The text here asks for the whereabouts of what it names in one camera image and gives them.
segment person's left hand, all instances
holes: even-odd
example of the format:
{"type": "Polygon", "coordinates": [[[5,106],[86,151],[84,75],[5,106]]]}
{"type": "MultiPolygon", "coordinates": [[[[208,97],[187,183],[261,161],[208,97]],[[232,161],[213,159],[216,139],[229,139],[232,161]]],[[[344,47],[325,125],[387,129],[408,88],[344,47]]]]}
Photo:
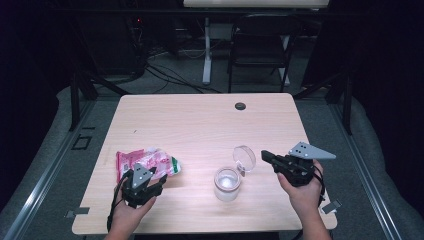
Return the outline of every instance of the person's left hand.
{"type": "Polygon", "coordinates": [[[143,206],[134,209],[125,203],[122,199],[122,188],[119,189],[116,199],[117,205],[113,213],[112,226],[105,239],[128,239],[137,228],[144,215],[146,215],[153,204],[155,204],[155,201],[156,197],[153,197],[143,206]]]}

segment black round grommet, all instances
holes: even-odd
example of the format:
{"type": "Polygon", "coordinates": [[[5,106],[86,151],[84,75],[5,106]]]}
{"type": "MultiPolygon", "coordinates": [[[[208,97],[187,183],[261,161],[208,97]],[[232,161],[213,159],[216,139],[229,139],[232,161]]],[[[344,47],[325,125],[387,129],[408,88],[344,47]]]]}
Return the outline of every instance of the black round grommet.
{"type": "Polygon", "coordinates": [[[238,102],[238,103],[236,103],[235,107],[236,107],[237,110],[241,111],[241,110],[246,109],[246,104],[244,104],[242,102],[238,102]]]}

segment chair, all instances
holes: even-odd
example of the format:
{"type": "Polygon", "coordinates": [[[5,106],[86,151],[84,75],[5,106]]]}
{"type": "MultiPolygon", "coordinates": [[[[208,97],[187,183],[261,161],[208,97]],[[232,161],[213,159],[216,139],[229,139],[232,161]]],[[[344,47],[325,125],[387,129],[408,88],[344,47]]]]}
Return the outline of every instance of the chair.
{"type": "Polygon", "coordinates": [[[285,68],[280,92],[284,90],[294,40],[302,31],[301,21],[294,16],[249,14],[237,19],[231,32],[231,50],[227,72],[231,93],[233,66],[285,68]],[[284,47],[283,36],[288,37],[284,47]]]}

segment snack package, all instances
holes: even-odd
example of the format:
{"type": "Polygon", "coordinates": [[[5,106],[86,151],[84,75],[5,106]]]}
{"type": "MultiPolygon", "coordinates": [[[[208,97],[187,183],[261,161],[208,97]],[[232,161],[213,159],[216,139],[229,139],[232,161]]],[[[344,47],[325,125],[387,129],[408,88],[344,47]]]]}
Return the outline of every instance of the snack package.
{"type": "Polygon", "coordinates": [[[156,167],[156,172],[151,180],[159,179],[165,174],[173,176],[181,171],[181,166],[177,159],[159,148],[141,149],[130,153],[117,152],[117,182],[121,180],[125,172],[130,169],[134,170],[136,163],[140,163],[146,169],[156,167]]]}

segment table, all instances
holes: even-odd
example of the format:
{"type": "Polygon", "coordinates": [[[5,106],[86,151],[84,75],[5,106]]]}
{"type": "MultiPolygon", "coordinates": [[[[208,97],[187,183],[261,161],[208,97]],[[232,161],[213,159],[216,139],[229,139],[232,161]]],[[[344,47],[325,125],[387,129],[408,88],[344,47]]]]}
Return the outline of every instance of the table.
{"type": "MultiPolygon", "coordinates": [[[[326,8],[329,0],[184,0],[187,8],[326,8]]],[[[212,59],[210,53],[210,22],[205,18],[205,65],[203,67],[202,83],[207,85],[211,81],[212,59]]],[[[284,75],[285,69],[279,69],[280,76],[284,75]]]]}
{"type": "MultiPolygon", "coordinates": [[[[126,95],[121,98],[77,215],[75,234],[105,234],[116,185],[117,151],[159,147],[175,157],[182,171],[169,177],[162,195],[135,233],[217,233],[301,229],[271,165],[260,151],[284,155],[307,136],[289,94],[126,95]],[[246,109],[237,110],[242,102],[246,109]],[[246,145],[256,167],[242,179],[238,197],[214,195],[214,174],[236,167],[233,149],[246,145]]],[[[323,214],[328,229],[334,213],[323,214]]]]}

